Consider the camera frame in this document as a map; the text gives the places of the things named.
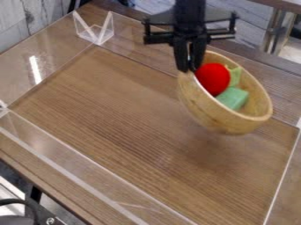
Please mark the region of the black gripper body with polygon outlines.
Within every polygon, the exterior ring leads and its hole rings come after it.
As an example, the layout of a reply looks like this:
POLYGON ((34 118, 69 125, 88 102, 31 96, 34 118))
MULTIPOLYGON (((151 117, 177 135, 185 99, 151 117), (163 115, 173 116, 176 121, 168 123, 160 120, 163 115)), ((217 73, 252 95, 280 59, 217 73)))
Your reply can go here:
POLYGON ((141 20, 144 26, 142 43, 172 45, 172 38, 180 36, 187 40, 205 34, 208 40, 232 39, 236 33, 237 14, 216 8, 207 8, 200 19, 181 17, 175 7, 149 15, 141 20))

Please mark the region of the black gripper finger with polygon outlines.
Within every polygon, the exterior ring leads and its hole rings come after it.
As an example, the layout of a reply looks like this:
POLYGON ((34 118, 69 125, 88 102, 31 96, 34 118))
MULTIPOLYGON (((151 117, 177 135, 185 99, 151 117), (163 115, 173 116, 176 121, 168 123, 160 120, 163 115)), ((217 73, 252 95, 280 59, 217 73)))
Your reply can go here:
POLYGON ((207 38, 196 38, 189 43, 189 70, 195 71, 203 60, 203 55, 205 52, 207 38))
POLYGON ((176 68, 181 72, 187 72, 189 68, 189 59, 188 59, 188 45, 187 41, 183 39, 173 40, 173 57, 176 68))

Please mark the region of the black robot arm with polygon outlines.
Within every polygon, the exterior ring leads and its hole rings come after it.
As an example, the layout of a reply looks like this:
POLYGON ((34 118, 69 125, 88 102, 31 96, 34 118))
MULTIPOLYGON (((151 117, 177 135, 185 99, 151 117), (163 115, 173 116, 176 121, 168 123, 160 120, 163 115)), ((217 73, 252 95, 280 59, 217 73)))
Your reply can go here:
POLYGON ((141 20, 142 44, 168 44, 172 47, 177 71, 195 71, 212 40, 235 38, 237 14, 209 9, 205 0, 175 0, 163 12, 141 20))

